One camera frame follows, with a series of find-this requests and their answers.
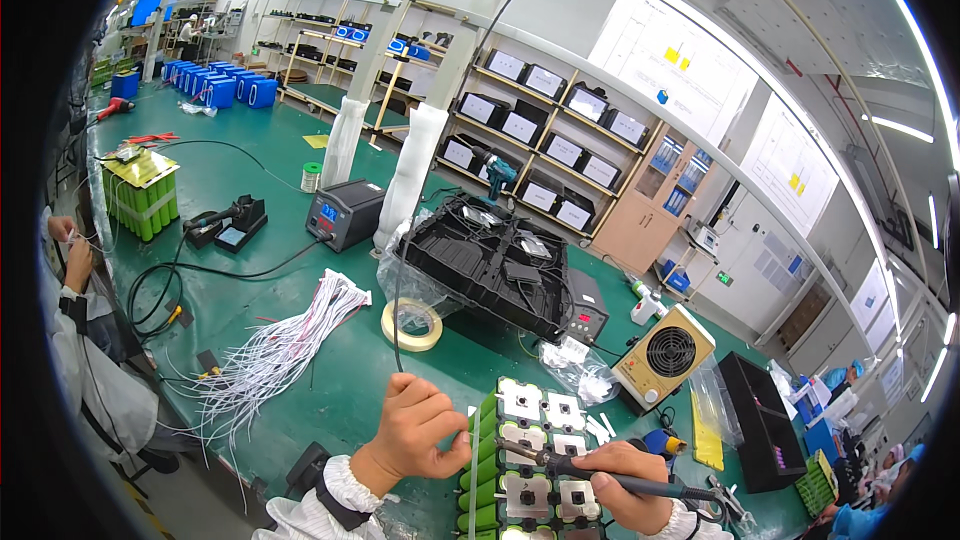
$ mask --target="white label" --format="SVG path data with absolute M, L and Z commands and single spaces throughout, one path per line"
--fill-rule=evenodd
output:
M 446 143 L 446 150 L 443 151 L 443 158 L 454 165 L 459 165 L 460 167 L 467 169 L 471 166 L 471 162 L 474 160 L 474 151 L 462 145 L 460 142 L 451 139 Z
M 603 110 L 607 106 L 607 102 L 603 98 L 595 94 L 591 94 L 583 88 L 574 88 L 573 97 L 570 98 L 570 102 L 567 104 L 567 106 L 570 107 L 571 110 L 576 111 L 580 115 L 586 117 L 588 120 L 596 122 L 600 119 L 600 115 L 603 114 Z
M 495 105 L 493 102 L 486 102 L 480 96 L 475 94 L 467 94 L 463 99 L 463 106 L 460 108 L 460 112 L 467 117 L 472 117 L 474 120 L 486 124 L 490 120 L 490 115 L 494 113 Z
M 583 210 L 577 205 L 566 200 L 559 206 L 557 219 L 561 222 L 567 222 L 578 230 L 584 229 L 587 222 L 591 220 L 591 214 L 588 210 Z
M 559 75 L 555 75 L 541 66 L 533 65 L 530 74 L 527 75 L 525 84 L 528 88 L 540 91 L 548 97 L 554 97 L 560 90 L 560 84 L 563 81 L 564 78 Z
M 617 173 L 618 169 L 616 167 L 594 156 L 590 157 L 583 168 L 583 175 L 607 188 L 614 183 L 614 176 Z
M 533 121 L 525 119 L 516 113 L 510 113 L 507 115 L 507 120 L 503 123 L 503 131 L 513 138 L 522 140 L 529 145 L 530 141 L 534 138 L 534 134 L 537 132 L 537 125 Z
M 646 125 L 622 113 L 617 113 L 613 118 L 613 124 L 609 126 L 609 131 L 629 141 L 632 145 L 641 141 L 641 136 L 646 129 Z
M 559 345 L 559 354 L 571 364 L 582 364 L 591 347 L 569 335 Z
M 524 65 L 525 63 L 517 57 L 498 50 L 493 54 L 493 58 L 489 60 L 489 65 L 486 68 L 516 82 L 517 78 L 521 76 Z
M 553 201 L 556 199 L 556 192 L 551 192 L 547 188 L 540 187 L 536 184 L 528 184 L 526 191 L 523 192 L 523 202 L 544 211 L 549 211 L 550 208 L 553 207 Z
M 546 154 L 568 167 L 573 167 L 584 150 L 566 138 L 554 136 L 546 149 Z

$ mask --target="workbench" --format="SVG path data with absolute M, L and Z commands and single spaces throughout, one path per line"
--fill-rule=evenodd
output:
M 158 90 L 155 86 L 141 86 L 133 98 L 136 109 L 131 113 L 114 114 L 90 129 L 91 155 L 103 155 L 130 136 L 173 130 L 183 141 L 217 140 L 247 150 L 270 172 L 295 187 L 300 186 L 304 162 L 324 160 L 324 150 L 312 148 L 303 136 L 329 133 L 330 125 L 310 114 L 282 103 L 270 109 L 249 109 L 234 103 L 233 108 L 221 109 L 215 117 L 185 114 L 177 107 L 177 101 L 183 99 L 180 92 L 170 87 Z M 107 99 L 105 95 L 94 96 L 92 107 L 105 104 Z M 162 153 L 180 165 L 176 172 L 176 203 L 181 220 L 202 211 L 220 211 L 246 194 L 265 199 L 269 217 L 263 230 L 238 254 L 213 244 L 198 251 L 186 243 L 180 257 L 182 262 L 233 272 L 268 270 L 312 242 L 305 230 L 312 195 L 285 186 L 240 150 L 222 144 L 191 143 L 172 145 Z M 396 163 L 397 157 L 391 152 L 361 140 L 351 178 L 366 177 L 386 187 Z M 88 167 L 97 226 L 102 237 L 106 236 L 107 246 L 114 245 L 111 235 L 117 236 L 115 248 L 108 251 L 105 259 L 118 302 L 126 304 L 131 284 L 142 270 L 172 259 L 181 239 L 181 225 L 179 221 L 174 222 L 150 243 L 142 243 L 129 230 L 118 228 L 116 221 L 106 218 L 100 165 L 90 159 Z M 449 181 L 430 173 L 425 195 L 429 197 L 433 191 L 448 186 Z M 441 194 L 427 206 L 435 206 L 442 199 Z M 195 320 L 186 328 L 174 322 L 169 330 L 146 345 L 155 359 L 155 375 L 164 395 L 183 421 L 195 425 L 198 405 L 173 391 L 179 384 L 164 378 L 177 378 L 176 371 L 197 375 L 201 367 L 196 356 L 208 349 L 222 360 L 225 349 L 240 346 L 250 337 L 252 331 L 248 328 L 261 323 L 256 317 L 283 319 L 302 313 L 324 269 L 340 271 L 361 289 L 372 291 L 373 305 L 362 307 L 323 342 L 315 358 L 313 376 L 308 368 L 292 387 L 262 406 L 249 439 L 246 433 L 238 434 L 233 451 L 225 440 L 215 441 L 208 447 L 211 463 L 219 459 L 247 483 L 255 478 L 265 481 L 264 494 L 268 499 L 282 495 L 286 489 L 284 476 L 310 442 L 318 441 L 334 455 L 347 454 L 356 451 L 377 432 L 387 379 L 396 371 L 396 365 L 392 344 L 380 330 L 386 299 L 377 283 L 378 261 L 369 254 L 371 247 L 366 241 L 336 254 L 318 244 L 281 270 L 255 281 L 182 269 L 181 304 Z M 642 336 L 647 328 L 630 320 L 629 312 L 637 299 L 622 273 L 575 246 L 569 247 L 568 255 L 570 267 L 596 279 L 609 310 L 610 318 L 598 338 L 599 344 L 614 352 L 625 350 L 624 342 L 632 336 Z M 137 303 L 138 317 L 145 307 L 154 303 L 165 278 L 166 273 L 158 273 L 145 283 Z M 163 311 L 146 325 L 156 325 L 159 318 L 166 317 Z M 465 412 L 468 406 L 479 405 L 503 375 L 541 387 L 561 388 L 543 366 L 524 354 L 515 329 L 490 320 L 486 330 L 458 330 L 454 319 L 448 318 L 435 348 L 402 354 L 402 362 L 406 371 L 426 378 L 448 394 L 456 409 Z M 726 330 L 702 317 L 698 319 L 716 340 L 717 361 L 730 351 L 754 363 L 766 361 L 762 354 L 749 349 Z M 531 338 L 524 340 L 529 347 Z M 608 354 L 598 355 L 608 363 L 614 360 Z M 681 438 L 692 443 L 687 386 L 684 385 L 678 395 L 667 398 L 661 407 L 665 406 L 676 409 L 674 428 Z M 617 433 L 616 439 L 643 437 L 659 427 L 656 414 L 638 419 L 620 399 L 594 406 L 589 412 L 594 416 L 604 412 Z M 792 538 L 801 533 L 810 518 L 797 490 L 789 486 L 776 492 L 747 494 L 737 451 L 728 446 L 724 449 L 726 470 L 717 477 L 726 486 L 739 486 L 736 496 L 759 523 L 750 537 Z M 695 462 L 692 453 L 691 446 L 678 457 L 675 473 L 691 486 L 704 487 L 707 475 L 714 471 Z M 456 477 L 403 480 L 393 490 L 400 497 L 400 503 L 386 503 L 385 519 L 418 530 L 422 537 L 450 537 L 455 517 L 452 495 L 455 480 Z M 255 493 L 247 487 L 246 500 L 255 499 Z M 239 489 L 235 500 L 241 501 Z M 607 532 L 611 538 L 634 537 L 617 524 L 610 525 Z

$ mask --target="fan grille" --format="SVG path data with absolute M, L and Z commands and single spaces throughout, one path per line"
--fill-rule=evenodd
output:
M 676 378 L 686 373 L 696 354 L 693 336 L 684 328 L 658 330 L 647 343 L 647 363 L 656 375 L 663 378 Z

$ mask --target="solder wire spool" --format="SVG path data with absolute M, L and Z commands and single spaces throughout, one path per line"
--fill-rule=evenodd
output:
M 414 335 L 407 333 L 398 326 L 400 348 L 412 353 L 420 353 L 433 348 L 440 339 L 440 334 L 444 332 L 444 322 L 432 306 L 425 302 L 414 300 L 413 298 L 400 297 L 397 301 L 397 308 L 401 313 L 415 314 L 416 319 L 427 321 L 427 332 L 423 335 Z M 388 300 L 387 306 L 383 307 L 383 314 L 380 315 L 380 329 L 387 341 L 394 341 L 394 301 Z
M 320 184 L 320 172 L 324 168 L 318 162 L 305 162 L 303 164 L 303 176 L 300 178 L 300 189 L 305 193 L 317 192 Z

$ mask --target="green workbench mat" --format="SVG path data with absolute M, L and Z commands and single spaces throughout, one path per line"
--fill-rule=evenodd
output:
M 347 91 L 339 86 L 333 86 L 332 84 L 290 84 L 289 88 L 295 90 L 307 97 L 310 97 L 316 102 L 321 102 L 328 109 L 339 112 L 340 105 L 344 97 L 347 95 Z M 374 124 L 377 123 L 377 115 L 380 113 L 380 105 L 376 103 L 369 103 L 369 106 L 366 107 L 366 114 L 364 114 L 363 121 L 367 127 L 374 127 Z M 383 112 L 383 119 L 380 121 L 379 129 L 383 130 L 397 130 L 397 129 L 406 129 L 410 127 L 410 118 L 404 116 L 390 109 L 386 109 Z
M 90 129 L 91 153 L 102 155 L 129 136 L 172 130 L 181 137 L 181 142 L 217 140 L 243 148 L 294 187 L 300 186 L 304 162 L 323 161 L 323 155 L 304 142 L 303 136 L 329 126 L 310 114 L 277 103 L 270 109 L 247 109 L 238 104 L 232 109 L 222 109 L 215 117 L 192 115 L 178 109 L 177 100 L 182 96 L 173 88 L 155 90 L 144 86 L 133 112 L 114 114 Z M 106 103 L 108 98 L 98 94 L 92 107 Z M 180 164 L 176 173 L 176 200 L 184 219 L 202 211 L 225 209 L 240 195 L 250 194 L 266 201 L 269 222 L 238 254 L 213 244 L 197 251 L 187 243 L 181 255 L 183 261 L 219 270 L 262 271 L 311 242 L 305 229 L 311 195 L 285 186 L 239 150 L 222 144 L 193 143 L 171 146 L 162 152 Z M 386 187 L 396 162 L 397 157 L 391 152 L 360 141 L 351 177 L 366 177 Z M 89 166 L 99 167 L 93 161 Z M 106 231 L 100 178 L 91 175 L 90 185 L 98 226 Z M 429 197 L 435 190 L 449 186 L 449 181 L 431 173 L 425 194 Z M 431 205 L 436 206 L 442 198 L 442 194 L 437 196 Z M 149 244 L 140 242 L 126 229 L 119 230 L 116 247 L 106 258 L 121 304 L 126 304 L 131 283 L 140 271 L 173 257 L 181 238 L 180 229 L 180 223 L 174 222 Z M 115 222 L 112 230 L 117 232 Z M 112 243 L 112 239 L 106 241 L 108 246 Z M 346 274 L 357 286 L 372 292 L 373 305 L 361 308 L 323 342 L 314 361 L 312 390 L 308 368 L 287 391 L 263 404 L 260 416 L 250 427 L 249 440 L 246 432 L 238 433 L 233 452 L 224 440 L 209 446 L 223 464 L 233 468 L 236 463 L 245 480 L 259 477 L 266 481 L 268 498 L 282 495 L 286 488 L 284 476 L 310 442 L 318 441 L 334 455 L 352 453 L 377 432 L 383 393 L 387 379 L 396 371 L 396 364 L 392 345 L 380 330 L 380 315 L 386 299 L 377 283 L 378 262 L 370 256 L 370 248 L 370 242 L 361 242 L 338 255 L 326 246 L 317 245 L 281 270 L 257 281 L 183 269 L 182 304 L 196 319 L 187 328 L 174 323 L 147 344 L 156 360 L 158 376 L 176 377 L 174 368 L 186 375 L 197 374 L 201 369 L 196 359 L 198 353 L 210 349 L 222 362 L 226 349 L 242 345 L 251 336 L 253 331 L 246 328 L 262 323 L 256 317 L 283 319 L 302 313 L 326 268 Z M 599 338 L 600 344 L 612 351 L 625 350 L 624 342 L 631 336 L 644 334 L 647 328 L 630 320 L 629 312 L 637 299 L 622 273 L 574 246 L 569 247 L 568 256 L 570 267 L 589 273 L 602 289 L 610 318 Z M 138 301 L 140 309 L 156 300 L 164 281 L 165 277 L 157 274 L 144 284 Z M 762 354 L 726 330 L 699 315 L 695 317 L 713 334 L 717 361 L 734 350 L 754 363 L 765 363 Z M 516 330 L 493 319 L 486 321 L 486 327 L 477 328 L 469 319 L 450 316 L 444 320 L 443 335 L 437 346 L 423 353 L 403 354 L 404 369 L 436 384 L 450 396 L 454 406 L 464 412 L 469 405 L 479 405 L 500 376 L 543 388 L 556 386 L 544 367 L 522 352 Z M 529 347 L 530 338 L 524 341 Z M 614 361 L 608 354 L 599 356 L 608 363 Z M 188 425 L 195 425 L 197 403 L 178 395 L 171 388 L 173 384 L 175 382 L 162 382 L 165 396 Z M 674 428 L 688 441 L 693 438 L 689 392 L 684 385 L 677 396 L 664 402 L 664 406 L 676 409 Z M 619 399 L 594 406 L 588 412 L 594 417 L 604 412 L 618 434 L 616 439 L 642 437 L 659 426 L 656 414 L 638 419 Z M 737 497 L 759 522 L 751 536 L 787 537 L 807 527 L 810 518 L 794 486 L 776 492 L 746 494 L 737 451 L 725 446 L 724 461 L 726 471 L 717 474 L 717 478 L 727 486 L 740 487 Z M 690 454 L 684 454 L 677 459 L 675 473 L 690 485 L 704 487 L 707 475 L 713 470 L 695 462 Z M 454 526 L 456 501 L 451 493 L 456 484 L 456 476 L 405 479 L 394 489 L 402 502 L 396 507 L 389 506 L 388 515 L 420 530 L 424 537 L 445 537 Z M 247 500 L 255 500 L 253 492 L 247 491 Z M 236 501 L 240 501 L 239 492 Z M 635 537 L 616 524 L 612 524 L 608 532 L 614 539 Z

